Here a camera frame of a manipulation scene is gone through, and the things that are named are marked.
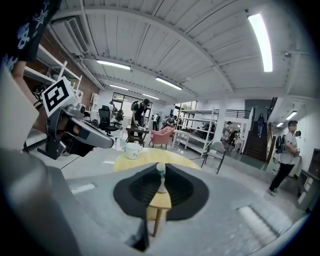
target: white mug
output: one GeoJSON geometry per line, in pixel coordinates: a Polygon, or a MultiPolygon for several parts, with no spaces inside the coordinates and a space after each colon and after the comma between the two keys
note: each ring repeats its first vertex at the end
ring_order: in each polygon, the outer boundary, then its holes
{"type": "Polygon", "coordinates": [[[129,142],[124,146],[125,157],[128,159],[136,159],[142,150],[142,146],[137,143],[129,142]]]}

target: wooden table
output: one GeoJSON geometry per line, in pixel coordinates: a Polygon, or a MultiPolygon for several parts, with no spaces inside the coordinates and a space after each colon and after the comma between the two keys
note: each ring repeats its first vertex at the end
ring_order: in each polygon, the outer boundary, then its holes
{"type": "Polygon", "coordinates": [[[126,140],[127,142],[134,141],[134,139],[132,139],[132,136],[130,135],[130,132],[136,132],[136,133],[144,134],[144,137],[142,138],[142,140],[138,140],[138,141],[139,141],[139,144],[143,145],[143,147],[145,146],[145,137],[149,133],[149,130],[147,128],[139,129],[135,125],[127,125],[125,130],[128,132],[128,138],[126,140]]]}
{"type": "MultiPolygon", "coordinates": [[[[194,162],[184,156],[158,148],[143,148],[137,159],[128,159],[124,154],[119,155],[114,162],[114,171],[121,172],[134,167],[143,166],[162,162],[165,164],[177,164],[181,166],[191,167],[201,170],[194,162]]],[[[160,220],[166,215],[166,212],[171,209],[171,199],[169,193],[156,193],[151,200],[149,207],[146,209],[148,221],[155,221],[153,236],[155,237],[160,220]]]]}

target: ceiling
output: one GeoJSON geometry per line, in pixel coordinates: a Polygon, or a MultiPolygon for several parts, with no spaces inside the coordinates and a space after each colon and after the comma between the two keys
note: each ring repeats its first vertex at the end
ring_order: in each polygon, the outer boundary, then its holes
{"type": "Polygon", "coordinates": [[[74,54],[68,30],[59,26],[72,17],[88,48],[74,58],[102,85],[126,87],[165,104],[319,93],[308,40],[271,0],[62,0],[52,28],[74,54]],[[264,72],[247,18],[257,13],[268,31],[273,72],[264,72]],[[96,59],[130,65],[131,71],[96,59]],[[158,76],[183,90],[156,81],[158,76]]]}

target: woman on stairs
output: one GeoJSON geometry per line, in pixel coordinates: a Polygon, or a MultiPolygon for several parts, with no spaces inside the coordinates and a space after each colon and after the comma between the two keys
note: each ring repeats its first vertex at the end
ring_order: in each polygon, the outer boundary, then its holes
{"type": "Polygon", "coordinates": [[[298,161],[297,156],[299,156],[300,151],[298,149],[295,134],[297,123],[297,121],[289,121],[288,123],[289,132],[284,137],[284,152],[280,157],[280,169],[267,190],[267,192],[273,197],[275,196],[274,192],[277,192],[277,188],[280,183],[285,179],[287,175],[289,175],[292,168],[298,161]]]}
{"type": "Polygon", "coordinates": [[[261,133],[262,133],[262,128],[264,127],[265,119],[264,119],[264,114],[260,114],[258,118],[258,136],[261,138],[261,133]]]}

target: backpack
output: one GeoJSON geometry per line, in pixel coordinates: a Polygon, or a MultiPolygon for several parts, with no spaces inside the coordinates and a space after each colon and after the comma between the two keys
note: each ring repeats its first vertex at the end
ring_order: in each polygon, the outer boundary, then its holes
{"type": "Polygon", "coordinates": [[[134,111],[135,104],[138,103],[137,100],[131,103],[131,111],[134,111]]]}
{"type": "Polygon", "coordinates": [[[282,154],[285,151],[285,136],[278,136],[275,141],[275,153],[282,154]]]}

